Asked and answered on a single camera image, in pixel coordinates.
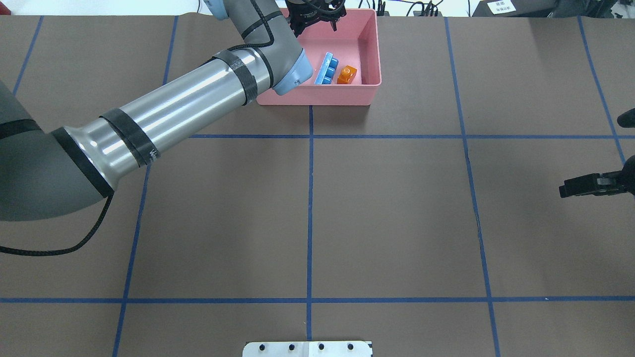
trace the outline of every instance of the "blue joint cap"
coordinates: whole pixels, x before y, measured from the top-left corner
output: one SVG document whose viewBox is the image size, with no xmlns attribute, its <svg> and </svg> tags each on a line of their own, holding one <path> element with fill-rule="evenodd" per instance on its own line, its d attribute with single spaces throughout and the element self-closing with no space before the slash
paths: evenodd
<svg viewBox="0 0 635 357">
<path fill-rule="evenodd" d="M 293 67 L 291 67 L 282 80 L 274 86 L 274 91 L 276 91 L 278 95 L 287 94 L 290 90 L 308 81 L 311 76 L 313 76 L 313 67 L 309 62 L 307 53 L 302 49 L 302 53 L 293 64 Z"/>
<path fill-rule="evenodd" d="M 317 73 L 315 84 L 331 84 L 333 77 L 335 76 L 335 70 L 337 69 L 337 65 L 339 63 L 340 61 L 333 57 L 332 53 L 326 52 L 326 56 L 324 56 L 324 60 L 322 61 L 322 66 L 319 68 L 319 72 Z"/>
<path fill-rule="evenodd" d="M 207 8 L 210 9 L 211 14 L 219 20 L 225 20 L 229 18 L 227 10 L 225 10 L 225 4 L 223 0 L 203 0 Z"/>
</svg>

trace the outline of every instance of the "white label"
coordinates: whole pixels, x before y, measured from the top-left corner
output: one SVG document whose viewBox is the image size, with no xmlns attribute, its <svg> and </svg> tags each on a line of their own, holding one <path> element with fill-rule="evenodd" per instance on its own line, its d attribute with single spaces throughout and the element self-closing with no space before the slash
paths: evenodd
<svg viewBox="0 0 635 357">
<path fill-rule="evenodd" d="M 490 10 L 494 15 L 499 13 L 510 13 L 516 10 L 514 4 L 512 4 L 512 0 L 492 1 L 491 3 L 487 3 L 487 6 L 490 7 Z"/>
</svg>

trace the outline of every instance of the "robotic arm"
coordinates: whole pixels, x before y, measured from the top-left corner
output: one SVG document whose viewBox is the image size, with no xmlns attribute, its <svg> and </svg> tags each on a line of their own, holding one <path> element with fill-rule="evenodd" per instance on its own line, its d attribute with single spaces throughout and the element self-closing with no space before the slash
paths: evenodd
<svg viewBox="0 0 635 357">
<path fill-rule="evenodd" d="M 121 177 L 265 90 L 283 95 L 311 78 L 274 0 L 204 1 L 215 17 L 232 20 L 245 44 L 82 128 L 43 133 L 0 82 L 0 220 L 56 217 L 111 197 Z M 345 15 L 343 2 L 331 9 L 324 0 L 288 0 L 295 32 L 323 15 L 332 19 L 329 11 Z M 307 12 L 319 19 L 302 20 Z"/>
</svg>

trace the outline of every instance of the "black strap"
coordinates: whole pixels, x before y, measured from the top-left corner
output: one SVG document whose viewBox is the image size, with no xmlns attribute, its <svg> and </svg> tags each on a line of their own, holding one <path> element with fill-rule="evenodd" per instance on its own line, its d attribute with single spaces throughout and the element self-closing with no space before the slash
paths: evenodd
<svg viewBox="0 0 635 357">
<path fill-rule="evenodd" d="M 240 80 L 241 85 L 243 85 L 245 100 L 243 105 L 247 105 L 251 103 L 258 96 L 258 84 L 256 83 L 256 77 L 251 75 L 249 68 L 244 64 L 244 62 L 238 58 L 235 54 L 231 53 L 231 51 L 223 50 L 218 52 L 214 57 L 219 60 L 227 63 L 229 68 L 234 71 L 236 77 Z"/>
<path fill-rule="evenodd" d="M 33 119 L 20 119 L 2 123 L 0 124 L 0 140 L 33 130 L 42 131 Z"/>
<path fill-rule="evenodd" d="M 282 13 L 278 10 L 278 11 L 274 11 L 272 13 L 270 13 L 269 15 L 265 16 L 265 21 L 269 21 L 273 18 L 276 18 L 278 16 L 282 16 Z M 245 39 L 247 36 L 249 36 L 249 34 L 251 34 L 255 29 L 258 28 L 258 26 L 261 26 L 263 24 L 262 19 L 254 22 L 251 26 L 247 27 L 242 34 L 240 34 L 240 36 Z"/>
<path fill-rule="evenodd" d="M 66 132 L 64 128 L 53 130 L 51 135 L 55 137 L 55 140 L 62 146 L 64 151 L 73 160 L 77 168 L 84 174 L 84 176 L 90 181 L 95 189 L 106 198 L 114 193 L 112 187 L 106 182 L 102 175 L 97 171 L 95 165 L 90 162 L 84 152 L 77 146 L 75 140 Z"/>
<path fill-rule="evenodd" d="M 269 72 L 269 88 L 273 87 L 274 86 L 274 71 L 271 69 L 271 64 L 269 64 L 269 60 L 267 59 L 267 57 L 265 57 L 265 54 L 262 53 L 262 50 L 260 50 L 260 48 L 254 47 L 253 50 L 258 52 L 258 55 L 260 55 L 260 58 L 262 58 L 262 61 L 265 62 L 265 66 L 267 67 L 267 72 Z"/>
<path fill-rule="evenodd" d="M 159 150 L 157 150 L 143 129 L 121 109 L 111 109 L 101 115 L 100 118 L 104 118 L 119 135 L 128 150 L 130 150 L 130 153 L 132 153 L 132 156 L 135 157 L 139 167 L 149 165 L 161 157 Z"/>
</svg>

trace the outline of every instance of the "pink plastic bin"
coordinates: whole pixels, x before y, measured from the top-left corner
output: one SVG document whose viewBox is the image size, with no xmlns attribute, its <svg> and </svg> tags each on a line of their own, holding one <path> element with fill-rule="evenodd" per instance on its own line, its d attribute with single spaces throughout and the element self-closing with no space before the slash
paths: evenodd
<svg viewBox="0 0 635 357">
<path fill-rule="evenodd" d="M 262 105 L 370 105 L 382 82 L 379 66 L 377 14 L 371 9 L 346 9 L 333 32 L 331 23 L 319 22 L 298 37 L 313 66 L 313 76 L 285 95 L 268 90 L 258 96 Z M 346 65 L 358 69 L 351 84 L 314 84 L 326 52 L 340 60 L 333 82 Z"/>
</svg>

